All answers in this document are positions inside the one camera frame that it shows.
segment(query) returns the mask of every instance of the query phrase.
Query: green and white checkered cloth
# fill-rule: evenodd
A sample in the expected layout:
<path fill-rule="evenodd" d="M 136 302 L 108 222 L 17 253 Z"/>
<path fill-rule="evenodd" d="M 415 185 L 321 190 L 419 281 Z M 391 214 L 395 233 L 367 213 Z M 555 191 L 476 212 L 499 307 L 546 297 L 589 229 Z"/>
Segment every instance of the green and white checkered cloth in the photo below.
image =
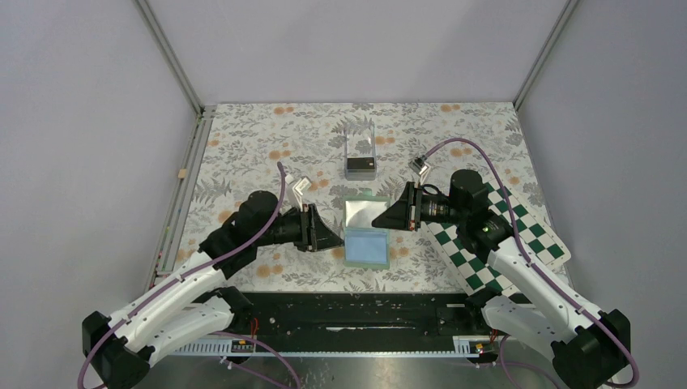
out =
<path fill-rule="evenodd" d="M 498 188 L 496 179 L 488 182 L 487 187 L 489 188 L 489 209 L 510 224 L 506 201 L 501 191 L 495 190 Z M 518 224 L 520 237 L 549 269 L 553 270 L 562 266 L 570 259 L 568 248 L 551 227 L 544 223 L 541 216 L 519 200 L 521 196 L 512 193 L 507 188 L 506 191 L 516 215 L 515 221 Z M 485 285 L 502 291 L 506 296 L 518 292 L 513 283 L 498 271 L 483 264 L 475 255 L 467 252 L 461 245 L 455 229 L 455 224 L 423 223 L 422 226 L 425 237 L 432 242 L 439 257 L 454 273 L 465 293 L 472 295 Z"/>

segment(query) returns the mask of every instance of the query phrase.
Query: checkerboard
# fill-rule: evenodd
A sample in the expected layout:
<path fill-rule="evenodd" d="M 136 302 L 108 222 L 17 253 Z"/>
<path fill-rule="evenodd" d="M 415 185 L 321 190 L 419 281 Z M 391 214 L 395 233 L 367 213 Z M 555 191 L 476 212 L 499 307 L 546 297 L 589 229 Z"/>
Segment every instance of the checkerboard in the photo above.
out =
<path fill-rule="evenodd" d="M 489 188 L 489 209 L 510 223 L 508 207 L 500 190 L 497 190 L 496 179 L 487 183 Z M 515 213 L 520 237 L 530 246 L 536 256 L 549 268 L 556 269 L 570 259 L 570 251 L 551 227 L 544 223 L 544 219 L 533 211 L 523 201 L 522 195 L 517 195 L 506 188 L 510 204 Z M 470 254 L 461 245 L 456 234 L 455 224 L 423 223 L 422 231 L 432 242 L 432 246 L 439 253 L 454 277 L 468 295 L 489 285 L 504 295 L 510 296 L 518 289 L 489 265 L 485 265 L 475 255 Z"/>

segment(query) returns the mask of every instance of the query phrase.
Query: white wall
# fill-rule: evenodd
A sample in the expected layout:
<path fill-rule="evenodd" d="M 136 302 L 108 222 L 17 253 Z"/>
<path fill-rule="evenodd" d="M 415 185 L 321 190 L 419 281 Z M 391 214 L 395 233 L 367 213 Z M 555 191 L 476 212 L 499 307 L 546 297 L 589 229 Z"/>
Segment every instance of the white wall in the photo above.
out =
<path fill-rule="evenodd" d="M 629 317 L 647 388 L 685 387 L 686 15 L 582 2 L 520 112 L 573 282 Z"/>
<path fill-rule="evenodd" d="M 151 0 L 200 99 L 514 100 L 565 0 Z"/>
<path fill-rule="evenodd" d="M 194 114 L 131 1 L 0 2 L 0 53 L 0 387 L 75 387 L 81 320 L 143 291 Z"/>

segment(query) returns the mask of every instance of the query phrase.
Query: floral tablecloth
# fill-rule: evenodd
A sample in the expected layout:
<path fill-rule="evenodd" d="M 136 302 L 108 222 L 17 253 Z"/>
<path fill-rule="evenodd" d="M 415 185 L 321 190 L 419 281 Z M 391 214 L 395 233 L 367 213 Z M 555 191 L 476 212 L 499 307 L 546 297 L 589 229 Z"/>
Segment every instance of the floral tablecloth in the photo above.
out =
<path fill-rule="evenodd" d="M 325 222 L 341 231 L 344 196 L 370 189 L 397 198 L 416 176 L 408 161 L 449 137 L 482 146 L 507 186 L 524 194 L 541 215 L 544 199 L 511 103 L 479 104 L 225 104 L 218 105 L 203 156 L 176 264 L 220 227 L 254 190 L 279 192 L 276 162 L 313 185 Z M 378 175 L 372 182 L 344 178 L 344 128 L 374 123 Z M 434 154 L 429 182 L 448 187 L 457 169 L 489 168 L 467 145 L 452 143 Z M 301 253 L 293 245 L 258 249 L 258 258 L 230 281 L 242 291 L 460 292 L 444 262 L 421 233 L 392 232 L 389 270 L 344 266 L 344 250 Z M 565 276 L 564 269 L 559 273 Z"/>

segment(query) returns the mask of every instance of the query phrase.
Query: robotic arm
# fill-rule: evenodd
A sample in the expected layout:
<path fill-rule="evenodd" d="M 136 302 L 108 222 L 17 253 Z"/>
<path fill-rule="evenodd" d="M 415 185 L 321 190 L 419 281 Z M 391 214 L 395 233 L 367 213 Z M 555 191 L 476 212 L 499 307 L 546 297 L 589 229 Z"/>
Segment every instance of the robotic arm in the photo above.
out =
<path fill-rule="evenodd" d="M 132 388 L 160 359 L 190 341 L 230 326 L 243 327 L 252 317 L 252 305 L 236 288 L 218 288 L 256 259 L 259 246 L 291 242 L 300 251 L 314 252 L 343 245 L 322 222 L 314 204 L 299 204 L 278 214 L 253 244 L 208 266 L 255 236 L 278 204 L 270 192 L 253 192 L 239 211 L 210 233 L 198 252 L 164 281 L 109 316 L 96 311 L 84 319 L 83 353 L 87 356 L 96 348 L 91 364 L 108 389 Z M 197 267 L 203 268 L 185 276 Z M 184 311 L 212 291 L 214 296 L 201 306 Z M 96 347 L 104 336 L 105 342 Z"/>
<path fill-rule="evenodd" d="M 415 160 L 411 167 L 420 173 L 423 162 Z M 518 244 L 510 223 L 489 210 L 487 194 L 482 177 L 472 170 L 453 173 L 447 196 L 436 186 L 408 182 L 400 199 L 372 226 L 416 231 L 422 221 L 456 224 L 463 246 L 513 282 L 541 313 L 519 308 L 509 298 L 483 289 L 471 300 L 486 324 L 551 360 L 569 387 L 602 385 L 629 362 L 598 323 L 629 349 L 628 319 L 618 310 L 604 313 L 561 282 L 525 249 L 524 242 Z"/>

